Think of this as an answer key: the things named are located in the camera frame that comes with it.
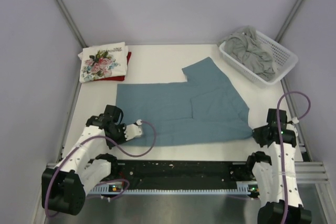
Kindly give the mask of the blue-grey t-shirt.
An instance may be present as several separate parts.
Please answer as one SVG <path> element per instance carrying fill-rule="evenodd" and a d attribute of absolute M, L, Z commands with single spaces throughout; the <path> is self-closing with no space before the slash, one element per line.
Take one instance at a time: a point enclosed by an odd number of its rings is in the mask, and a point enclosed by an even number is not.
<path fill-rule="evenodd" d="M 251 137 L 249 107 L 210 57 L 182 71 L 185 82 L 119 84 L 116 105 L 124 113 L 124 122 L 150 122 L 158 146 Z"/>

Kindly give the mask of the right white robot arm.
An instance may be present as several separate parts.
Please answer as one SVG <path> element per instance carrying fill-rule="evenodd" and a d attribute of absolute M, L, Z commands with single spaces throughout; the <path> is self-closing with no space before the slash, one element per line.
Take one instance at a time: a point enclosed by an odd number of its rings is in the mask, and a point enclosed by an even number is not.
<path fill-rule="evenodd" d="M 245 166 L 248 178 L 257 181 L 261 208 L 258 223 L 311 223 L 299 195 L 295 152 L 297 130 L 284 110 L 269 109 L 267 124 L 253 129 L 253 138 L 268 152 L 252 153 Z"/>

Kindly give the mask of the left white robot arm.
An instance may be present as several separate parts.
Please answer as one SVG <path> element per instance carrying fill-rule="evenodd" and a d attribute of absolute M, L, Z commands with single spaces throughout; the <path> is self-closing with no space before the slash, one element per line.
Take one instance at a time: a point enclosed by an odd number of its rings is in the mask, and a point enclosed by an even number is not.
<path fill-rule="evenodd" d="M 99 183 L 119 176 L 116 157 L 108 151 L 125 142 L 123 112 L 107 105 L 99 116 L 91 116 L 79 140 L 54 168 L 46 168 L 41 177 L 42 207 L 77 215 L 88 193 Z"/>

